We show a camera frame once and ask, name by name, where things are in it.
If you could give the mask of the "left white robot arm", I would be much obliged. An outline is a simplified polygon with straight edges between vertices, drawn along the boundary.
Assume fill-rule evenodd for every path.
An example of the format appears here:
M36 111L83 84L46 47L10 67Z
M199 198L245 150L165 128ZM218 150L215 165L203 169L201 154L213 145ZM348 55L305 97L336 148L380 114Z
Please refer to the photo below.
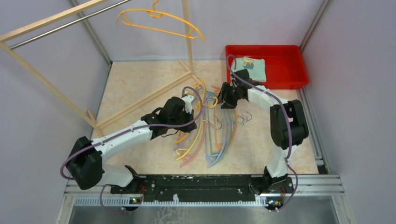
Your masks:
M141 117L130 126L93 140L83 136L76 140L64 168L81 190L98 184L122 187L128 193L136 192L140 180L134 170L125 165L117 167L106 162L117 154L143 142L164 136L168 130L190 133L197 128L192 95L171 97L163 107Z

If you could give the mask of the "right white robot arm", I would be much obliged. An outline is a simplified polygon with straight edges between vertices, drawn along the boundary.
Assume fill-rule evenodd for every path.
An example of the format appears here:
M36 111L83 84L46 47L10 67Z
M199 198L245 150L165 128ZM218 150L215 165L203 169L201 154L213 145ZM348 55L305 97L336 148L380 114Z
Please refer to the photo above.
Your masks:
M288 161L297 146L309 135L302 103L276 96L264 85L250 78L247 69L232 72L231 82L224 82L218 94L222 109L236 108L239 100L257 104L270 116L270 135L276 150L264 168L263 187L276 192L288 177Z

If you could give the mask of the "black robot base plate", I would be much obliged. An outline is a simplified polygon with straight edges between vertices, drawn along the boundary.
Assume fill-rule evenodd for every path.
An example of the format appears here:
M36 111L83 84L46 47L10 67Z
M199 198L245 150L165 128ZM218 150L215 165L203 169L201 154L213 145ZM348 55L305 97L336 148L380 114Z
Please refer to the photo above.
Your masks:
M138 194L144 202L252 202L264 193L292 193L290 177L275 181L263 175L145 175L125 187L111 185L112 194Z

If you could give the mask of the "orange plastic hanger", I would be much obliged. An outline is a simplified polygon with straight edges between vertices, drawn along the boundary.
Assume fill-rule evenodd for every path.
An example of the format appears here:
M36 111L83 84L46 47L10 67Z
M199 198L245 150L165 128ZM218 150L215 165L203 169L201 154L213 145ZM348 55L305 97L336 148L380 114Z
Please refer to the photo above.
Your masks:
M204 108L213 109L218 104L217 97L209 97L210 101L214 101L213 105L206 103L206 84L203 79L198 78L194 84L194 89L200 94Z
M200 39L205 42L206 38L201 29L198 28L189 18L183 15L176 15L156 8L158 1L154 1L149 8L129 8L118 13L115 19L116 24L128 27L147 29L169 35L182 37L185 39Z

